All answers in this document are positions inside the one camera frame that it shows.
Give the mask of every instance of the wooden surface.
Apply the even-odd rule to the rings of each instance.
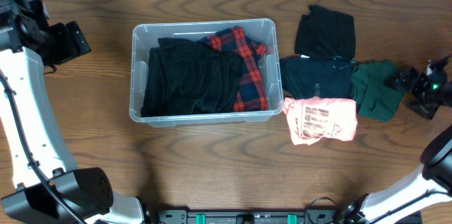
[[[80,167],[101,167],[116,191],[156,208],[304,208],[319,196],[344,204],[406,176],[424,147],[452,123],[450,108],[429,122],[401,105],[386,124],[360,117],[352,142],[294,146],[284,114],[261,123],[154,129],[128,113],[131,33],[138,24],[271,18],[285,57],[293,54],[301,15],[319,4],[355,17],[357,61],[391,59],[425,70],[429,58],[452,54],[452,0],[44,2],[51,23],[78,21],[93,50],[46,76],[69,150]],[[13,193],[4,132],[0,171],[0,195]],[[452,222],[451,206],[424,210],[424,222]],[[0,222],[11,222],[2,209]]]

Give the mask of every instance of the red plaid shirt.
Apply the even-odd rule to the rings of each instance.
[[[259,71],[258,61],[266,53],[266,46],[249,39],[242,27],[221,30],[198,42],[222,52],[235,52],[243,60],[242,81],[240,81],[234,112],[261,111],[268,109],[266,89]]]

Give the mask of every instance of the plastic bin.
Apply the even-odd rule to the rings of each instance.
[[[265,57],[259,61],[259,69],[266,87],[268,110],[258,112],[231,112],[222,114],[174,115],[166,117],[141,117],[144,92],[148,80],[148,60],[151,47],[158,47],[159,37],[178,37],[199,40],[219,30],[241,26],[246,36],[267,46]],[[153,23],[141,24],[133,29],[132,73],[129,114],[135,122],[154,127],[181,124],[205,124],[217,122],[264,122],[283,109],[283,87],[276,43],[275,23],[270,19],[229,20],[200,23]]]

